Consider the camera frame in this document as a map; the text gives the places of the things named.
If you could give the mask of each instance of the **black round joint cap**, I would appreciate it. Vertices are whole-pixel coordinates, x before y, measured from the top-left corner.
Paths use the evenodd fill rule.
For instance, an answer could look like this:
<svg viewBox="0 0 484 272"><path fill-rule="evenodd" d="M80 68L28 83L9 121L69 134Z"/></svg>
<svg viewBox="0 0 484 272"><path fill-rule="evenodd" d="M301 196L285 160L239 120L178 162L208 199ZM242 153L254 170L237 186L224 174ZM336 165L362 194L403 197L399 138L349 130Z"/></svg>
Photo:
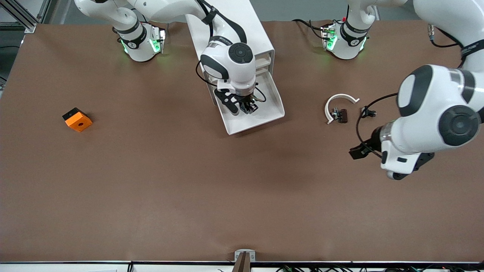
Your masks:
<svg viewBox="0 0 484 272"><path fill-rule="evenodd" d="M450 146L463 145L476 135L481 117L468 106L452 106L440 116L439 132Z"/></svg>
<svg viewBox="0 0 484 272"><path fill-rule="evenodd" d="M236 63L249 63L254 58L250 47L244 43L236 43L228 49L229 57Z"/></svg>

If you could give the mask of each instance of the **white box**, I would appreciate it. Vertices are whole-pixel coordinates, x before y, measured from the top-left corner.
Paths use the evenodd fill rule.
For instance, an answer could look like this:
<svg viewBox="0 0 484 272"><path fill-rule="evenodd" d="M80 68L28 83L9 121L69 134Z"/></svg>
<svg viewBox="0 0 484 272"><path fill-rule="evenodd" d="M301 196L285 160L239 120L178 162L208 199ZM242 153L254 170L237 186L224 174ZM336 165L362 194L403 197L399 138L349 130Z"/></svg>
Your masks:
<svg viewBox="0 0 484 272"><path fill-rule="evenodd" d="M215 97L213 94L214 87L207 84L213 103L220 110L227 133L232 135L284 117L285 112L281 96L272 79L274 47L262 27L250 0L208 0L207 2L245 30L247 44L251 47L256 58L256 82L259 83L258 88L264 92L267 98L267 101L264 103L256 102L259 109L254 113L245 114L240 112L237 116L234 116ZM210 38L209 27L193 15L186 15L185 17L198 59L200 59L200 55L207 47ZM203 68L202 71L208 81L216 82L216 79L209 76ZM262 98L257 90L255 90L254 94Z"/></svg>

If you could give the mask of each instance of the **orange cube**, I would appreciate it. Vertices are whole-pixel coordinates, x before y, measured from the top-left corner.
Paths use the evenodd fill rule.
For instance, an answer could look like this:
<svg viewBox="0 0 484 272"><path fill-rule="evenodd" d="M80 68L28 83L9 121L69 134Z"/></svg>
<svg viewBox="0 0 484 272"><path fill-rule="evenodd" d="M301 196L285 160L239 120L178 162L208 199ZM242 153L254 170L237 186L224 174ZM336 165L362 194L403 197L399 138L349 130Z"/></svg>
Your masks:
<svg viewBox="0 0 484 272"><path fill-rule="evenodd" d="M92 121L87 115L78 108L73 108L68 113L62 116L65 123L75 131L81 132L92 125Z"/></svg>

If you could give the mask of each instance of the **metal frame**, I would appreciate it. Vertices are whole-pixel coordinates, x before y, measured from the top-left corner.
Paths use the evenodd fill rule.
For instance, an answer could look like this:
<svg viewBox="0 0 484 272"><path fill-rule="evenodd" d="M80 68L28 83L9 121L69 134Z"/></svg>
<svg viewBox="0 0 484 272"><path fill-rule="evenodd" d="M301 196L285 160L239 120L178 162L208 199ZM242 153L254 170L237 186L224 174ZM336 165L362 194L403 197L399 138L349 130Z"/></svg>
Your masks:
<svg viewBox="0 0 484 272"><path fill-rule="evenodd" d="M17 0L0 0L2 6L17 22L25 27L25 33L34 33L39 23L37 18L28 12Z"/></svg>

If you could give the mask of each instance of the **brown tabletop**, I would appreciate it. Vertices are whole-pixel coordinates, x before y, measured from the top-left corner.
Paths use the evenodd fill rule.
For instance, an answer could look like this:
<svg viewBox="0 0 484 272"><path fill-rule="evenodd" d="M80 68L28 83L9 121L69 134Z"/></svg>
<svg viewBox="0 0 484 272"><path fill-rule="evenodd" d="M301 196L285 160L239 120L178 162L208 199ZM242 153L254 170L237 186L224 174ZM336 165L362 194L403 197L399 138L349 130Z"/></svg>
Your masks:
<svg viewBox="0 0 484 272"><path fill-rule="evenodd" d="M377 157L353 161L359 108L396 92L420 65L456 67L421 21L377 22L354 60L323 52L294 22L264 23L286 116L228 136L187 25L166 54L136 63L108 25L38 25L0 100L0 260L481 261L484 137L402 181ZM449 41L438 37L441 44ZM326 124L336 93L361 98L349 123ZM82 133L62 115L78 107ZM397 117L394 99L364 119Z"/></svg>

